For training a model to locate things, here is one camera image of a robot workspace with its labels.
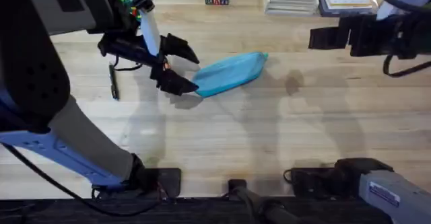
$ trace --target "wood grain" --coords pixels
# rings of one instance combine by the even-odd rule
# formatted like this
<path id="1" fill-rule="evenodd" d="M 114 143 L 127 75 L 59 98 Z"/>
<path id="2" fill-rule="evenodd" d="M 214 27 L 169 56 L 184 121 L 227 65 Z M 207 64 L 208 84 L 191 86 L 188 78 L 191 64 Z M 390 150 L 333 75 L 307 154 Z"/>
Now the wood grain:
<path id="1" fill-rule="evenodd" d="M 188 40 L 201 67 L 242 52 L 268 52 L 260 78 L 202 100 L 158 91 L 148 79 L 149 69 L 142 69 L 118 74 L 121 101 L 116 102 L 110 94 L 109 59 L 96 47 L 100 36 L 53 36 L 82 110 L 146 165 L 180 167 L 183 196 L 220 195 L 230 178 L 247 179 L 261 194 L 290 194 L 281 178 L 285 169 L 342 157 L 377 158 L 431 190 L 431 70 L 391 79 L 382 74 L 382 57 L 307 49 L 309 30 L 334 26 L 335 18 L 264 15 L 262 0 L 230 2 L 215 7 L 204 0 L 156 0 L 160 32 Z M 394 61 L 393 70 L 427 59 Z M 23 152 L 55 179 L 89 196 L 83 177 Z M 0 164 L 1 198 L 67 198 L 4 149 Z"/>

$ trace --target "gray robot arm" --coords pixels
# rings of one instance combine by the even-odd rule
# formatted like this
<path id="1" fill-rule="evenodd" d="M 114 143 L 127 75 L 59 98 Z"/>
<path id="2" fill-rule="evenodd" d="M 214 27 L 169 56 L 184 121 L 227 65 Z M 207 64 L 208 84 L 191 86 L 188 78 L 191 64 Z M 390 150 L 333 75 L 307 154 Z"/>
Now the gray robot arm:
<path id="1" fill-rule="evenodd" d="M 431 194 L 387 170 L 360 177 L 359 196 L 398 224 L 431 222 Z"/>

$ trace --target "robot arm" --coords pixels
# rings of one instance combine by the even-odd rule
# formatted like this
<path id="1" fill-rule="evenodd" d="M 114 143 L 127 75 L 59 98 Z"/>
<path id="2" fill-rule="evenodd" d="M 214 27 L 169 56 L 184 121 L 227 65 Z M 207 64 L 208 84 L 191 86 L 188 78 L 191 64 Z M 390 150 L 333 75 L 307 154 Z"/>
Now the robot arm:
<path id="1" fill-rule="evenodd" d="M 151 0 L 134 0 L 144 18 L 144 36 L 136 36 L 138 22 L 120 0 L 0 2 L 2 14 L 7 15 L 0 20 L 0 142 L 56 161 L 97 189 L 151 192 L 157 188 L 158 175 L 165 170 L 145 169 L 137 156 L 115 145 L 79 109 L 48 35 L 76 30 L 104 33 L 98 44 L 103 55 L 151 67 L 158 87 L 174 94 L 196 90 L 165 68 L 168 54 L 199 62 L 187 42 L 158 34 Z M 180 170 L 167 172 L 163 175 L 172 176 L 168 182 L 174 186 L 167 192 L 176 196 Z"/>
<path id="2" fill-rule="evenodd" d="M 431 219 L 431 194 L 375 159 L 340 159 L 333 168 L 293 168 L 290 176 L 297 197 L 361 198 L 398 224 Z"/>

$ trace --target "black mount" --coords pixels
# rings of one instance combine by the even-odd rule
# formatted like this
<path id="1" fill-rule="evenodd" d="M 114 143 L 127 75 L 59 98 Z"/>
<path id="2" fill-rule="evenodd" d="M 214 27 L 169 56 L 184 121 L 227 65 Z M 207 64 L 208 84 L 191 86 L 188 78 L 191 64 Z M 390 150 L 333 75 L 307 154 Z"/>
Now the black mount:
<path id="1" fill-rule="evenodd" d="M 340 159 L 334 167 L 295 167 L 290 170 L 294 194 L 300 198 L 358 198 L 360 177 L 393 168 L 371 158 Z"/>
<path id="2" fill-rule="evenodd" d="M 375 15 L 342 17 L 337 27 L 310 31 L 309 49 L 342 49 L 352 46 L 352 57 L 391 54 L 400 59 L 414 59 L 431 52 L 429 15 L 392 15 L 376 20 Z"/>
<path id="3" fill-rule="evenodd" d="M 98 198 L 159 198 L 164 191 L 167 198 L 175 198 L 181 192 L 181 170 L 179 168 L 145 168 L 142 161 L 133 155 L 133 167 L 129 179 L 118 188 L 93 185 L 100 194 Z"/>

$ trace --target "toy block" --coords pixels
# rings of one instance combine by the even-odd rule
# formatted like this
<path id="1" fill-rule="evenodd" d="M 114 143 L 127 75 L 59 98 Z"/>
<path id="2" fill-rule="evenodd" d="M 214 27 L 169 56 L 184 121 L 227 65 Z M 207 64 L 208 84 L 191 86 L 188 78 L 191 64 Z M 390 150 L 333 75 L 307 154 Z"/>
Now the toy block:
<path id="1" fill-rule="evenodd" d="M 229 0 L 221 0 L 220 3 L 222 5 L 229 5 Z"/>
<path id="2" fill-rule="evenodd" d="M 213 0 L 205 0 L 205 4 L 212 5 L 213 4 Z"/>

